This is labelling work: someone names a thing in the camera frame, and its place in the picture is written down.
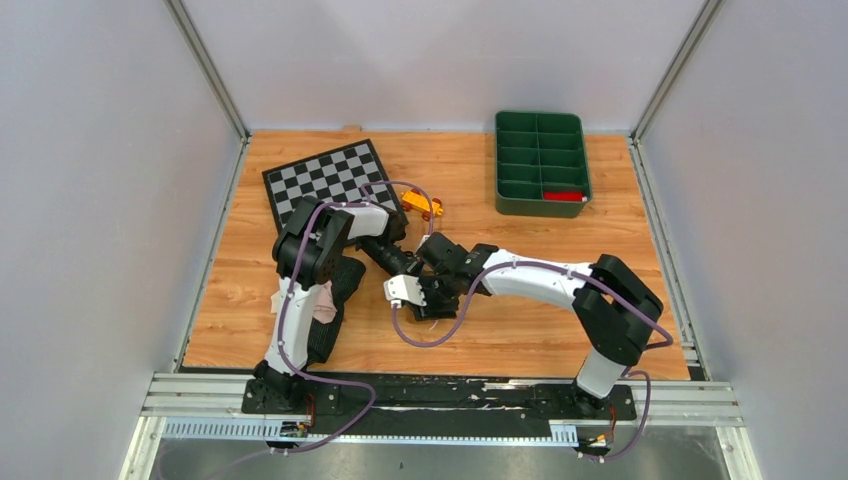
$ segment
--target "checkerboard pattern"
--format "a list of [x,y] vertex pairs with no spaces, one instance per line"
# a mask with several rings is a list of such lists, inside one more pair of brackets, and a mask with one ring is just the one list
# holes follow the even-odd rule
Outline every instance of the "checkerboard pattern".
[[[335,202],[361,201],[360,185],[389,179],[371,140],[266,170],[262,177],[278,232],[283,230],[300,197]],[[388,185],[375,185],[370,190],[372,201],[403,215],[400,202]]]

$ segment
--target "red object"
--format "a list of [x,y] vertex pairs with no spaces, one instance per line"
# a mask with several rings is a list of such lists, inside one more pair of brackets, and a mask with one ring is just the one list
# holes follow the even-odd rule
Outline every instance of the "red object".
[[545,192],[543,197],[558,202],[582,202],[583,192]]

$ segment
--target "white enclosure wall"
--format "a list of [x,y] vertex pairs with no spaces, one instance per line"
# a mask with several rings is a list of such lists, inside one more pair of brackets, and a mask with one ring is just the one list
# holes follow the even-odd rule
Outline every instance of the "white enclosure wall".
[[113,479],[239,141],[163,2],[0,10],[0,478]]
[[630,130],[702,0],[186,0],[251,129]]
[[848,457],[848,5],[725,2],[645,139],[712,373],[765,478]]

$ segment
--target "wooden tabletop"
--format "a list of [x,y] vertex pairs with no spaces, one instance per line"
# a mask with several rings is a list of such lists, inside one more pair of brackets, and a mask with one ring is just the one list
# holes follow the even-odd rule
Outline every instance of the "wooden tabletop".
[[[277,232],[261,172],[366,138],[389,178],[416,183],[444,202],[436,229],[452,241],[562,262],[616,255],[665,303],[661,324],[678,338],[624,137],[586,137],[594,199],[579,217],[562,219],[495,210],[491,134],[264,131],[253,136],[184,366],[252,368],[268,348],[270,296],[278,286],[270,252]],[[414,212],[409,219],[401,243],[414,249],[426,224]],[[350,248],[345,254],[362,260],[367,273],[345,304],[329,362],[311,370],[572,377],[586,357],[589,342],[573,314],[517,297],[475,296],[465,323],[447,343],[407,345],[392,328],[382,287],[387,275],[362,252]],[[416,340],[435,340],[453,323],[442,320],[434,327],[402,312],[402,327]],[[645,353],[639,366],[656,378],[689,378],[677,344]]]

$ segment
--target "green compartment tray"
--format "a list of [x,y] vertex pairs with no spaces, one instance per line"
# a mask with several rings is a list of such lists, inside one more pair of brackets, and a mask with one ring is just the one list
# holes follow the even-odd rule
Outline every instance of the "green compartment tray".
[[[583,127],[576,115],[498,112],[495,144],[498,212],[573,218],[592,200]],[[580,192],[584,200],[545,200],[548,192]]]

